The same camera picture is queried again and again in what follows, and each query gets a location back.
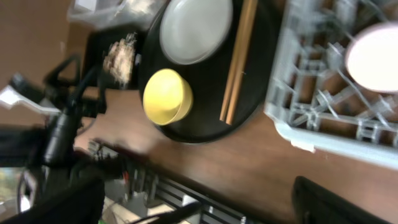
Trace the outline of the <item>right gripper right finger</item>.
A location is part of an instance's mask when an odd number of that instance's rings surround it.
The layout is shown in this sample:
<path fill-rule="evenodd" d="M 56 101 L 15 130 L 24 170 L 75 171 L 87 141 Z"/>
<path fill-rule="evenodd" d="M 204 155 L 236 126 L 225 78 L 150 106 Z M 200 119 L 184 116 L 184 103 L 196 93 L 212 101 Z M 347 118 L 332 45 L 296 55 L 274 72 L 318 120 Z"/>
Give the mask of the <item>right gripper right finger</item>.
<path fill-rule="evenodd" d="M 303 176 L 295 178 L 292 189 L 292 204 L 297 223 L 382 223 L 381 218 Z"/>

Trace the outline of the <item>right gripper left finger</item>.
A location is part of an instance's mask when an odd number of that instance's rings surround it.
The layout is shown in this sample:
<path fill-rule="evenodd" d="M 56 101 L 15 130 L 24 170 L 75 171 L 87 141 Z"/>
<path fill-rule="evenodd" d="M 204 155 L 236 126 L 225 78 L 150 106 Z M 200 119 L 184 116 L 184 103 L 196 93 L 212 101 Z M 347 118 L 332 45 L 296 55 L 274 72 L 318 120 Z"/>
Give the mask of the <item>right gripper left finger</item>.
<path fill-rule="evenodd" d="M 84 180 L 29 210 L 2 221 L 3 224 L 97 224 L 104 206 L 104 181 Z"/>

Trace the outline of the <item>yellow bowl with food scraps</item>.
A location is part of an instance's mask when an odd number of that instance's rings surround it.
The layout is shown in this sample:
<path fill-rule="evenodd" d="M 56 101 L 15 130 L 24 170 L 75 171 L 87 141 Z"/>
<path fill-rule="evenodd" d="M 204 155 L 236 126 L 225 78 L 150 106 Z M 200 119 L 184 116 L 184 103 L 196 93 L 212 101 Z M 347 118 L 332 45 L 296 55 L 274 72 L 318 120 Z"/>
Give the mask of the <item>yellow bowl with food scraps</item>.
<path fill-rule="evenodd" d="M 175 70 L 164 68 L 155 72 L 144 88 L 145 114 L 159 126 L 184 119 L 192 106 L 191 86 Z"/>

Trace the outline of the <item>pink plastic cup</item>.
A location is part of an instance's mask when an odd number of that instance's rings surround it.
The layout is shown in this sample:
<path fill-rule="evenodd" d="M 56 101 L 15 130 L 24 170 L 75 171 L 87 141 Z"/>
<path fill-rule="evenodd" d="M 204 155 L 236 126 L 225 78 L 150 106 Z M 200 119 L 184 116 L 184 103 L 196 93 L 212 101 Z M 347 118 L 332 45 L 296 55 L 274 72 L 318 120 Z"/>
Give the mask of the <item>pink plastic cup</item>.
<path fill-rule="evenodd" d="M 365 89 L 397 93 L 397 22 L 378 23 L 355 35 L 346 50 L 345 66 Z"/>

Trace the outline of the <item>grey round plate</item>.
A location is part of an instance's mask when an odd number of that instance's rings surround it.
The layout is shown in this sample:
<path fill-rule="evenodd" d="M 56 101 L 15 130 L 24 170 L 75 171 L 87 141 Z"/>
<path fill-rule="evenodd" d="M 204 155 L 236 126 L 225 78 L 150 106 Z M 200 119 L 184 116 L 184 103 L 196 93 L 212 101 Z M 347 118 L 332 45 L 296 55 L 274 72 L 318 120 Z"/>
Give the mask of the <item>grey round plate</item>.
<path fill-rule="evenodd" d="M 161 20 L 161 49 L 179 65 L 201 62 L 221 46 L 232 21 L 232 0 L 171 0 Z"/>

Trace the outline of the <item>wooden chopstick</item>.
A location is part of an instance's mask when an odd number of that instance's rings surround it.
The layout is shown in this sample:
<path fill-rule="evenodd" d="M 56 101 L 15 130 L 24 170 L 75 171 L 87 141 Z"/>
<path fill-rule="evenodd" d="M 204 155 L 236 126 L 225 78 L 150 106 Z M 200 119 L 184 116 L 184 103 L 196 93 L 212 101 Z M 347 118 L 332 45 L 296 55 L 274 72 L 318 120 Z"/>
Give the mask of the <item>wooden chopstick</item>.
<path fill-rule="evenodd" d="M 244 23 L 247 20 L 247 13 L 248 13 L 248 11 L 250 11 L 251 5 L 252 5 L 252 0 L 244 0 L 243 1 L 241 14 L 240 14 L 240 18 L 239 18 L 239 25 L 238 25 L 238 29 L 236 32 L 235 42 L 234 42 L 231 64 L 229 66 L 228 79 L 226 82 L 226 88 L 225 88 L 223 103 L 222 103 L 222 107 L 221 107 L 220 121 L 226 121 L 228 106 L 229 106 L 229 102 L 231 100 L 234 76 L 236 74 L 236 67 L 237 67 L 238 59 L 239 59 L 239 47 L 241 45 L 240 42 L 241 42 L 241 36 L 242 36 L 241 33 L 244 31 L 244 26 L 245 26 Z"/>
<path fill-rule="evenodd" d="M 247 13 L 247 20 L 244 23 L 244 31 L 241 33 L 241 42 L 239 47 L 239 59 L 236 67 L 236 74 L 234 76 L 234 83 L 232 88 L 231 100 L 228 106 L 228 112 L 226 115 L 226 124 L 231 125 L 234 118 L 235 109 L 238 103 L 239 91 L 241 87 L 241 82 L 243 79 L 244 66 L 246 64 L 246 57 L 248 54 L 248 48 L 251 39 L 252 27 L 254 24 L 254 18 L 256 15 L 258 0 L 252 0 L 252 5 L 250 11 Z"/>

